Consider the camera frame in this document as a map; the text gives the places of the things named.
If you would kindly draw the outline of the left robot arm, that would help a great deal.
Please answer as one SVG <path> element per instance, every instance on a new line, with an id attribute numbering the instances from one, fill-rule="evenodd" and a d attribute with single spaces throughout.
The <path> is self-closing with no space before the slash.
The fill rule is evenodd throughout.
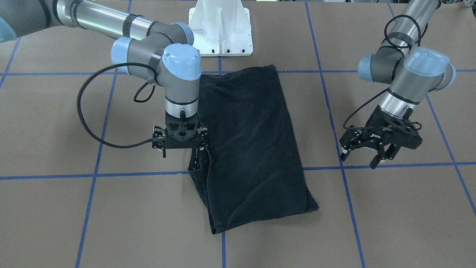
<path id="1" fill-rule="evenodd" d="M 457 71 L 445 54 L 422 47 L 421 40 L 430 17 L 441 6 L 439 0 L 410 0 L 403 13 L 385 27 L 384 40 L 374 54 L 364 56 L 358 65 L 359 77 L 388 87 L 377 96 L 383 99 L 363 127 L 343 124 L 340 159 L 359 148 L 370 148 L 376 155 L 370 162 L 392 160 L 401 148 L 416 149 L 423 140 L 421 124 L 410 120 L 427 93 L 451 85 Z"/>

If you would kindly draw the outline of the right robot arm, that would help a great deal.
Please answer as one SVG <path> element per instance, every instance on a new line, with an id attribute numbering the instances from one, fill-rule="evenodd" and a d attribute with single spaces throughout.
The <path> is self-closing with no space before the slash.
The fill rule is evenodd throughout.
<path id="1" fill-rule="evenodd" d="M 166 156 L 167 149 L 190 148 L 192 159 L 207 146 L 208 131 L 198 116 L 201 55 L 193 47 L 194 35 L 182 22 L 165 24 L 116 10 L 89 0 L 2 0 L 1 42 L 55 26 L 94 31 L 115 40 L 112 66 L 95 72 L 77 97 L 80 121 L 95 140 L 113 148 L 133 148 L 150 143 Z M 165 92 L 165 128 L 154 127 L 152 138 L 131 145 L 104 141 L 87 126 L 81 100 L 88 84 L 100 74 L 120 68 L 141 78 L 145 85 Z"/>

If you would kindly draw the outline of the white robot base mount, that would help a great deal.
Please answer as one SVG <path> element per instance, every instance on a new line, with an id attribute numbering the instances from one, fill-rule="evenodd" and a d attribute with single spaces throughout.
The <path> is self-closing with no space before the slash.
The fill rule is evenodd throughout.
<path id="1" fill-rule="evenodd" d="M 240 0 L 198 0 L 188 14 L 193 46 L 202 57 L 253 54 L 250 10 Z"/>

